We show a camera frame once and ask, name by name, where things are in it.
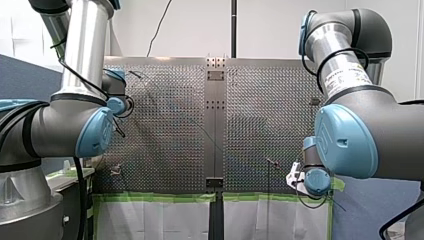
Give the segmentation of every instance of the metal frame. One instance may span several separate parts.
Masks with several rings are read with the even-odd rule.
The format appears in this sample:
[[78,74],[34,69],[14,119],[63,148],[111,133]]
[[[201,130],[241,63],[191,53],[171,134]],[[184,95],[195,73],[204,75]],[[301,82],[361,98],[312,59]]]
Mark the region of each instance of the metal frame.
[[[272,68],[276,69],[275,71],[282,71],[278,74],[281,75],[282,84],[287,79],[284,79],[284,69],[288,68],[290,71],[295,71],[296,76],[301,80],[299,84],[307,84],[303,86],[308,92],[307,95],[311,99],[308,99],[310,103],[305,102],[305,104],[311,104],[314,102],[314,99],[321,98],[321,95],[316,90],[315,79],[312,76],[307,75],[303,71],[303,67],[299,60],[270,60],[270,59],[224,59],[224,58],[169,58],[169,57],[157,57],[157,58],[139,58],[139,57],[106,57],[105,58],[106,66],[114,67],[149,67],[149,66],[199,66],[204,71],[204,92],[203,92],[203,102],[200,106],[203,108],[203,121],[202,126],[204,131],[202,132],[203,143],[204,143],[204,160],[203,160],[203,173],[204,173],[204,186],[198,188],[195,192],[221,192],[224,190],[225,186],[228,184],[225,183],[225,151],[226,151],[226,134],[228,133],[227,129],[227,115],[228,115],[228,102],[231,101],[231,96],[228,96],[229,89],[229,77],[231,78],[231,73],[228,72],[231,68],[248,68],[248,69],[263,69],[263,68]],[[315,104],[311,104],[311,111],[305,112],[305,118],[313,119],[313,116],[309,116],[317,109]],[[304,121],[299,122],[299,125],[305,124]],[[297,141],[294,145],[299,147],[299,152],[302,145],[302,140]],[[281,173],[277,172],[271,166],[271,175],[275,178],[280,176]],[[272,192],[285,192],[287,189],[281,188],[280,185],[273,185]],[[229,191],[266,191],[265,187],[258,188],[245,188],[237,190],[234,187],[230,187],[227,190]],[[158,192],[165,193],[187,193],[183,189],[170,189],[170,190],[159,190]]]

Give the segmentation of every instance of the blue joint cap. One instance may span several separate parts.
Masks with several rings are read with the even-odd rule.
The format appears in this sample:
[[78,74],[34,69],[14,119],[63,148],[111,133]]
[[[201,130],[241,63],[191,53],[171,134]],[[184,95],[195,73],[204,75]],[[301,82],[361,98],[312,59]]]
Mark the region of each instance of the blue joint cap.
[[108,68],[108,70],[112,71],[113,73],[111,73],[109,71],[105,71],[106,75],[108,75],[109,77],[121,80],[121,81],[122,81],[122,79],[124,79],[124,82],[125,82],[125,71],[122,68]]
[[322,196],[330,190],[331,178],[323,169],[314,168],[305,174],[304,184],[310,194]]
[[378,168],[378,152],[371,132],[350,109],[330,104],[315,119],[318,155],[335,174],[359,179],[372,177]]
[[125,103],[117,97],[111,97],[107,100],[107,107],[112,110],[113,115],[117,116],[125,112]]
[[94,112],[82,128],[75,147],[75,156],[94,157],[109,146],[113,131],[113,114],[107,107]]
[[305,139],[303,139],[303,151],[315,145],[316,145],[315,136],[306,137]]
[[34,102],[34,99],[0,99],[0,112],[7,111],[20,105]]

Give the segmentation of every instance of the pegboard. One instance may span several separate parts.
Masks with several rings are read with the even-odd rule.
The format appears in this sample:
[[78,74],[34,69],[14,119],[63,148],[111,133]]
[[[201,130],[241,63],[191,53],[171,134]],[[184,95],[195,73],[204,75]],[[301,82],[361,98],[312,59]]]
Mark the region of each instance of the pegboard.
[[97,173],[96,192],[204,192],[204,63],[106,60],[107,68],[125,70],[126,92],[136,107],[118,120],[126,137],[114,134],[101,160],[105,167]]
[[204,58],[111,57],[105,65],[125,70],[136,108],[118,121],[127,136],[114,134],[96,192],[202,193],[220,164],[225,191],[293,193],[285,175],[313,135],[312,99],[322,100],[300,61],[226,59],[213,84]]
[[293,193],[285,176],[314,135],[315,78],[297,60],[229,59],[226,90],[225,190]]

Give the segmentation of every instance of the bolt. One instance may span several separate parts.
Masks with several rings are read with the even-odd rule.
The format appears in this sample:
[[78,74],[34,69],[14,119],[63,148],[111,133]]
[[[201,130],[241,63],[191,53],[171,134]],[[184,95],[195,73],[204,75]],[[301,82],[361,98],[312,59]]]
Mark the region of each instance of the bolt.
[[63,216],[62,225],[65,226],[69,222],[69,216]]

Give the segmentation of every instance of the wire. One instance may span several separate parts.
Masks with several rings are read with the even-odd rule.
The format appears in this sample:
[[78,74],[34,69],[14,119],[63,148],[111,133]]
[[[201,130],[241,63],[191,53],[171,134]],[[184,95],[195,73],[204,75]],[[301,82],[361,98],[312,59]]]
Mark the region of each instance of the wire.
[[134,99],[130,96],[126,96],[126,99],[128,100],[128,103],[130,104],[129,107],[129,112],[127,114],[125,114],[124,116],[117,116],[117,118],[127,118],[129,117],[133,112],[134,112],[134,108],[135,108],[135,102]]
[[58,43],[53,44],[52,46],[50,46],[50,49],[54,48],[56,50],[56,54],[57,54],[57,47],[59,47],[62,44],[66,43],[66,40],[68,39],[68,35],[65,35],[65,37],[63,37]]
[[156,37],[158,36],[160,26],[162,25],[162,21],[163,21],[163,19],[165,18],[166,12],[168,12],[168,8],[169,8],[169,5],[171,5],[171,2],[172,2],[172,0],[169,0],[169,1],[168,1],[168,4],[166,5],[165,11],[163,12],[162,18],[161,18],[161,19],[160,19],[160,21],[159,21],[158,27],[157,27],[157,29],[156,29],[156,33],[155,33],[155,35],[153,36],[152,40],[150,41],[149,51],[147,51],[147,57],[149,57],[149,56],[150,56],[150,51],[152,51],[153,41],[155,41]]
[[115,71],[112,71],[112,70],[107,69],[107,68],[103,68],[103,71],[106,71],[108,73],[112,73],[112,75],[114,75],[115,77],[117,77],[120,80],[122,80],[123,82],[125,82],[125,79],[121,75],[117,74]]
[[83,76],[81,76],[77,71],[75,71],[74,69],[72,69],[68,64],[66,64],[65,60],[63,58],[59,58],[59,63],[66,68],[68,71],[70,71],[72,74],[74,74],[75,76],[77,76],[81,82],[83,82],[84,84],[89,85],[90,87],[96,89],[97,91],[99,91],[101,94],[103,94],[106,98],[106,101],[109,99],[109,94],[105,91],[103,91],[101,88],[99,88],[98,86],[96,86],[95,84],[93,84],[92,82],[88,81],[87,79],[85,79]]
[[368,64],[370,62],[370,59],[369,59],[368,55],[364,51],[362,51],[361,49],[359,49],[359,48],[345,48],[345,49],[340,49],[340,50],[337,50],[337,51],[334,51],[334,52],[330,53],[327,57],[325,57],[321,61],[321,64],[319,65],[318,70],[317,70],[317,73],[316,73],[317,86],[318,86],[318,89],[319,89],[319,91],[321,93],[323,93],[323,91],[322,91],[322,86],[321,86],[320,75],[321,75],[322,69],[324,68],[324,65],[328,61],[330,61],[333,57],[335,57],[335,56],[337,56],[337,55],[339,55],[341,53],[344,53],[344,52],[354,52],[356,54],[359,53],[359,55],[362,55],[365,58],[364,69],[367,69],[368,68]]
[[16,114],[12,114],[8,117],[5,116],[6,124],[2,124],[3,126],[0,128],[0,152],[1,152],[1,149],[3,148],[4,142],[6,141],[6,137],[9,135],[9,132],[12,130],[12,128],[16,126],[16,124],[19,121],[21,121],[23,118],[25,118],[29,114],[32,114],[38,109],[42,107],[46,107],[46,106],[49,106],[49,103],[37,101],[31,105],[19,106],[14,109],[16,110],[15,111]]
[[421,199],[420,201],[416,202],[414,205],[412,205],[411,207],[407,208],[405,211],[401,212],[400,214],[398,214],[397,216],[395,216],[394,218],[390,219],[387,223],[385,223],[383,226],[381,226],[380,230],[378,231],[380,238],[383,240],[386,240],[386,237],[384,236],[384,233],[386,232],[386,230],[392,226],[394,223],[396,223],[397,221],[401,220],[402,218],[408,216],[410,213],[414,212],[415,210],[417,210],[418,208],[422,207],[424,205],[424,198]]
[[121,135],[122,138],[125,138],[125,132],[122,131],[121,127],[119,126],[118,122],[116,121],[116,118],[113,118],[113,122],[115,123],[115,127],[116,127],[116,132],[119,133],[119,135]]
[[305,29],[303,31],[303,41],[302,41],[302,65],[305,68],[306,71],[308,71],[311,75],[316,76],[316,73],[314,73],[311,69],[309,69],[309,67],[306,65],[306,61],[305,61],[305,52],[306,52],[306,37],[308,34],[308,25],[309,25],[309,20],[312,16],[312,14],[317,13],[317,11],[315,10],[310,10],[308,12],[308,14],[306,15],[306,19],[305,19]]
[[84,175],[79,158],[74,157],[75,169],[77,171],[78,188],[80,195],[80,222],[77,240],[84,238],[85,220],[87,219],[87,188],[85,187]]
[[423,99],[417,99],[417,100],[410,100],[406,102],[399,103],[400,105],[415,105],[415,104],[424,104]]

